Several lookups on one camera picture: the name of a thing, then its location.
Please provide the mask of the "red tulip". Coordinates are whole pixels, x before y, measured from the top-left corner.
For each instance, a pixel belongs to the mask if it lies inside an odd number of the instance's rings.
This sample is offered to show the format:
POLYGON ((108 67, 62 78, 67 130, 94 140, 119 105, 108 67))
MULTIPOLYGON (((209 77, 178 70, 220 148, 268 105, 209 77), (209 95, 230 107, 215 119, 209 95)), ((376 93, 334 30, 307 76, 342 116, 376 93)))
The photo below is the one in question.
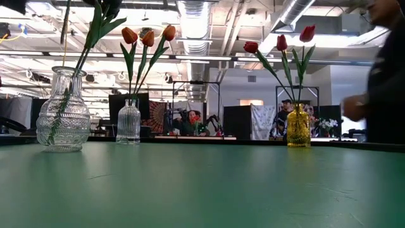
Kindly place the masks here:
POLYGON ((294 95, 294 90, 292 87, 292 77, 291 77, 291 72, 290 72, 290 67, 289 67, 289 62, 287 59, 287 54, 286 54, 286 49, 287 49, 288 45, 287 45, 287 41, 284 35, 279 35, 277 37, 277 50, 281 52, 282 54, 282 63, 283 63, 283 68, 284 68, 284 72, 287 78, 287 81, 289 83, 289 87, 291 90, 291 94, 292 94, 292 100, 296 101, 295 95, 294 95))
MULTIPOLYGON (((305 29, 300 34, 299 40, 302 43, 311 42, 313 40, 313 37, 315 36, 315 28, 316 28, 315 25, 305 27, 305 29)), ((315 47, 316 46, 314 45, 309 49, 308 52, 305 52, 305 46, 303 46, 301 58, 298 57, 298 55, 294 49, 292 50, 294 60, 296 63, 296 67, 297 67, 298 78, 299 78, 298 100, 296 101, 297 104, 299 104, 301 101, 301 89, 302 89, 302 83, 304 80, 304 74, 306 73, 306 69, 307 69, 309 61, 313 55, 315 47)))
MULTIPOLYGON (((278 83, 286 89, 286 87, 282 84, 281 80, 278 78, 273 67, 269 64, 269 61, 260 52, 257 42, 246 41, 246 43, 244 44, 244 50, 248 53, 255 55, 255 57, 257 57, 257 59, 262 63, 264 68, 266 70, 268 70, 276 78, 278 83)), ((288 93, 287 95, 292 100, 292 94, 288 93)))

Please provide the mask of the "clear ribbed glass vase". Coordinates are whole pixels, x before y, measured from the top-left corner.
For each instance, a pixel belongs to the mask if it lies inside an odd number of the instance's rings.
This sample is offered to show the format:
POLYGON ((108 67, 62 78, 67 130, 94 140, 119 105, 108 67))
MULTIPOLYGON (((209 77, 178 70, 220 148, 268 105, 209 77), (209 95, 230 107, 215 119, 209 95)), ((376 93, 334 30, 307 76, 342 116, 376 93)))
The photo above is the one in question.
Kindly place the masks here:
POLYGON ((134 99, 126 99, 125 106, 118 112, 116 142, 135 145, 140 143, 140 111, 134 99))

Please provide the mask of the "yellow glass vase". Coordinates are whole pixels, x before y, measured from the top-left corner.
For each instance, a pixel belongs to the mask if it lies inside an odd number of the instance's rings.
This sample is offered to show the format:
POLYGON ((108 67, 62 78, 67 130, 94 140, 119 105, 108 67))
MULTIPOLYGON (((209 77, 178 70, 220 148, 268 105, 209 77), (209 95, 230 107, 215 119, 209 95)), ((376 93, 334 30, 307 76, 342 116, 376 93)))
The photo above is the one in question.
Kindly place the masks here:
POLYGON ((287 115, 288 147, 311 146, 310 117, 303 108, 303 104, 296 104, 293 111, 287 115))

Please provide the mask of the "clear round patterned vase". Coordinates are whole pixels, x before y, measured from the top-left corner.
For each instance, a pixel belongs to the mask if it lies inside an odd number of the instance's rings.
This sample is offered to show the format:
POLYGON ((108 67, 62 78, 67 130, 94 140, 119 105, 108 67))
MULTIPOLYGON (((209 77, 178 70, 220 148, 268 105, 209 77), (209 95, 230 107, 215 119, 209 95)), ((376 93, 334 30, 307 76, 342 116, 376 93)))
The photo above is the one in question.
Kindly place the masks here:
POLYGON ((82 99, 87 73, 68 66, 54 66, 52 71, 55 83, 36 121, 37 140, 45 152, 77 152, 90 134, 90 113, 82 99))

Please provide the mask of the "person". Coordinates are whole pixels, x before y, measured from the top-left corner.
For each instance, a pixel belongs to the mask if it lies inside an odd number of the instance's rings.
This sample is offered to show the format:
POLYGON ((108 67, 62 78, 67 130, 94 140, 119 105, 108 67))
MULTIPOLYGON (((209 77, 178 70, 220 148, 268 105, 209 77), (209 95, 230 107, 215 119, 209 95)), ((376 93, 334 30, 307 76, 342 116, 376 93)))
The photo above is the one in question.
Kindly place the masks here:
POLYGON ((343 114, 366 120, 369 143, 405 144, 405 0, 373 0, 371 23, 390 31, 370 69, 366 92, 342 101, 343 114))
POLYGON ((276 130, 277 136, 282 136, 283 140, 287 140, 287 116, 292 111, 292 101, 285 99, 282 101, 282 109, 276 115, 276 130))
POLYGON ((201 117, 201 112, 197 110, 187 111, 185 117, 174 119, 174 128, 180 131, 181 136, 210 136, 209 131, 206 129, 206 126, 202 122, 195 125, 192 125, 190 123, 190 119, 193 116, 201 117))

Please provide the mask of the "distant wooden table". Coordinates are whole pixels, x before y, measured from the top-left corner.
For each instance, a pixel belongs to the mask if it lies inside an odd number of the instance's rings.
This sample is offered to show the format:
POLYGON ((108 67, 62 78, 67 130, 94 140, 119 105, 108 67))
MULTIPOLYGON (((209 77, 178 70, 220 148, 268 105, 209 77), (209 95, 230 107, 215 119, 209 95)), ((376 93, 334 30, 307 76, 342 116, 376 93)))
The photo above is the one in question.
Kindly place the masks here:
POLYGON ((236 137, 223 137, 223 136, 156 136, 155 139, 228 140, 228 141, 237 140, 236 137))

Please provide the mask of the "black partition panel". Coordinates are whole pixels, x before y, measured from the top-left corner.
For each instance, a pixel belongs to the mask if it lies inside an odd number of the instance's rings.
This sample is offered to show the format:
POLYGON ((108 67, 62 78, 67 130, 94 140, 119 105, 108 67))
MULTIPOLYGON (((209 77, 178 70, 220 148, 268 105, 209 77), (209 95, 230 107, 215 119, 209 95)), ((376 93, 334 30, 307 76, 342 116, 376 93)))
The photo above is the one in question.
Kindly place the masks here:
POLYGON ((223 107, 223 130, 226 136, 234 136, 237 140, 250 140, 251 120, 250 106, 223 107))

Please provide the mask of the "red mandala tapestry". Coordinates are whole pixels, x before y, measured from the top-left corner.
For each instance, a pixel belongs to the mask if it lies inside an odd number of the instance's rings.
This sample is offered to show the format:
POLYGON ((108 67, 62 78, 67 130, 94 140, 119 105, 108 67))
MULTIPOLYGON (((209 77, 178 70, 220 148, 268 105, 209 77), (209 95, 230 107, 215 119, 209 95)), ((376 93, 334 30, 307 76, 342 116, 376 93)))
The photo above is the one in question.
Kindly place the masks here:
POLYGON ((152 132, 162 133, 166 103, 150 101, 149 119, 142 120, 141 124, 151 128, 152 132))

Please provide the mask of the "long ceiling light bar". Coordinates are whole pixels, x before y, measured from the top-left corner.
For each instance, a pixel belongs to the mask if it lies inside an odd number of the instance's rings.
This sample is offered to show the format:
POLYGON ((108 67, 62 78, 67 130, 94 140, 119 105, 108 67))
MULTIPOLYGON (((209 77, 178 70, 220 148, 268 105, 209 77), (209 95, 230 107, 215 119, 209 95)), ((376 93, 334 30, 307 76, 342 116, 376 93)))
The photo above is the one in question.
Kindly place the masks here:
MULTIPOLYGON (((45 52, 45 51, 12 51, 12 50, 0 50, 1 56, 46 56, 46 57, 74 57, 78 58, 81 53, 74 52, 45 52)), ((90 58, 123 58, 121 53, 89 53, 87 55, 90 58)), ((163 54, 161 59, 164 60, 198 60, 198 61, 245 61, 254 62, 258 61, 253 57, 238 57, 238 56, 193 56, 193 55, 174 55, 163 54)))

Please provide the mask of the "white patterned cloth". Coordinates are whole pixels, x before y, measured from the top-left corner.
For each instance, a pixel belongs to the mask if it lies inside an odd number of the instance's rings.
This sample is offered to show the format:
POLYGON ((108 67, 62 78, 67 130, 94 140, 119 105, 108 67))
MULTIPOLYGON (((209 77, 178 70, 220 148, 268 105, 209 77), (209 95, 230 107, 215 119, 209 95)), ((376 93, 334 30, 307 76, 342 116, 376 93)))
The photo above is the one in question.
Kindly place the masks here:
POLYGON ((272 105, 251 105, 251 139, 253 141, 268 141, 276 108, 272 105))

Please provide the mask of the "green table mat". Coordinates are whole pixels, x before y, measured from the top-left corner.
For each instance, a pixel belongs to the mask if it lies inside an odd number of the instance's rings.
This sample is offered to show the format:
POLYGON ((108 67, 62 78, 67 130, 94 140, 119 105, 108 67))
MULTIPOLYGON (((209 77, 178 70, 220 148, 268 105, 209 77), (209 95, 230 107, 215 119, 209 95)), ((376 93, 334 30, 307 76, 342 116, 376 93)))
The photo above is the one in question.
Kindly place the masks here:
POLYGON ((405 228, 405 153, 88 142, 0 147, 0 228, 405 228))

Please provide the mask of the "white flower bouquet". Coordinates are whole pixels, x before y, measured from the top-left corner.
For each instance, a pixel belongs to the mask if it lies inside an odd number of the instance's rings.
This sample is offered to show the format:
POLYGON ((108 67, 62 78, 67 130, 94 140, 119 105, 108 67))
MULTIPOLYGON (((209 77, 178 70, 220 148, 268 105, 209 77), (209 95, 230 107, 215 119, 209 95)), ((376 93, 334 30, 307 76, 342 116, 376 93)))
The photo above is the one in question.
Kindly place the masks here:
POLYGON ((331 119, 331 118, 329 118, 329 119, 321 118, 321 119, 319 119, 319 122, 318 122, 318 128, 320 129, 320 133, 322 134, 323 137, 330 137, 331 132, 337 126, 338 126, 338 121, 331 119))

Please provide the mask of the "grey ventilation unit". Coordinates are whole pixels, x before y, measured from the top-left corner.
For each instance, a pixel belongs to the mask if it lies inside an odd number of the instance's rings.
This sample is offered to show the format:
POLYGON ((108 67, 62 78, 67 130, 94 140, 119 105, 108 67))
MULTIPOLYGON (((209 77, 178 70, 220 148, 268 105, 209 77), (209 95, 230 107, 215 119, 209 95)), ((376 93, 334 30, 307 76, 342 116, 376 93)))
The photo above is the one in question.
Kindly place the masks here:
POLYGON ((359 35, 359 15, 322 16, 316 21, 316 33, 328 35, 359 35))

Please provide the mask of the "grey curtain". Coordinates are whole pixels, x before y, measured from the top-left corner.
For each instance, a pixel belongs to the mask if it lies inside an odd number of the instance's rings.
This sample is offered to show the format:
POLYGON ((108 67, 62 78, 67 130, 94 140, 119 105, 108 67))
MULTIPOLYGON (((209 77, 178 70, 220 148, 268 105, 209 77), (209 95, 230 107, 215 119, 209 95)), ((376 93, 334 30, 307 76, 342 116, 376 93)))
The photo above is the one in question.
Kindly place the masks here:
POLYGON ((32 136, 32 98, 0 99, 0 134, 32 136))

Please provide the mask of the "black ceiling spotlight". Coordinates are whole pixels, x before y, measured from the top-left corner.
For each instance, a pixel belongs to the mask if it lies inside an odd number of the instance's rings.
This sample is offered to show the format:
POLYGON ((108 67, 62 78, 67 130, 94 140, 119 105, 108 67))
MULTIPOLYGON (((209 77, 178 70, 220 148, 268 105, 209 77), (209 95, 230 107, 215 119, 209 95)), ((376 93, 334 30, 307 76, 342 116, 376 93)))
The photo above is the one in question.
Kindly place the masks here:
POLYGON ((10 36, 9 23, 0 22, 0 39, 8 39, 10 36))

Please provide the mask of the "black metal rack frame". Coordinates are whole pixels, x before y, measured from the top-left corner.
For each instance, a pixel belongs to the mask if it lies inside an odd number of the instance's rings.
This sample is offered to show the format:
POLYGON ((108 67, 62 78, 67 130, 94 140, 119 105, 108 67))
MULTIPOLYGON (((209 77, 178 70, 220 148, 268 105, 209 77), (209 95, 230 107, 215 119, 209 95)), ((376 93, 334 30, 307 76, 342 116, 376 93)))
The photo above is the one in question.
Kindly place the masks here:
MULTIPOLYGON (((316 102, 314 101, 310 101, 309 105, 316 105, 317 108, 319 109, 320 107, 320 88, 316 87, 316 86, 303 86, 303 85, 293 85, 293 86, 287 86, 288 90, 291 90, 293 93, 295 90, 301 90, 301 92, 303 92, 303 90, 307 89, 315 98, 316 98, 316 102)), ((281 85, 277 85, 275 87, 275 93, 276 93, 276 97, 275 97, 275 102, 277 105, 279 105, 279 97, 283 94, 286 93, 288 94, 288 91, 281 85)))
POLYGON ((204 122, 208 122, 210 116, 221 120, 221 85, 219 82, 203 80, 174 80, 171 86, 171 107, 175 103, 183 102, 186 110, 199 111, 204 122))

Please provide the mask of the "silver ceiling duct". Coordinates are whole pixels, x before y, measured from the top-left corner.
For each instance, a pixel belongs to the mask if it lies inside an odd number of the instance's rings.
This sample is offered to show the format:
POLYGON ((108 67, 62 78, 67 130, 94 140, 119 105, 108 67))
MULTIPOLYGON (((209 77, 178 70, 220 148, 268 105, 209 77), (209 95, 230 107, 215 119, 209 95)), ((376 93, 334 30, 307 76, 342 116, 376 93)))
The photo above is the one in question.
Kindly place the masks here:
MULTIPOLYGON (((185 55, 207 56, 209 43, 205 41, 209 35, 209 14, 211 4, 206 1, 177 1, 180 12, 180 28, 185 55)), ((208 81, 205 79, 205 66, 208 63, 191 63, 187 65, 189 81, 208 81)), ((188 85, 187 99, 202 101, 206 98, 206 84, 188 85)))
POLYGON ((316 0, 285 0, 282 8, 271 16, 271 33, 294 32, 297 21, 316 0))

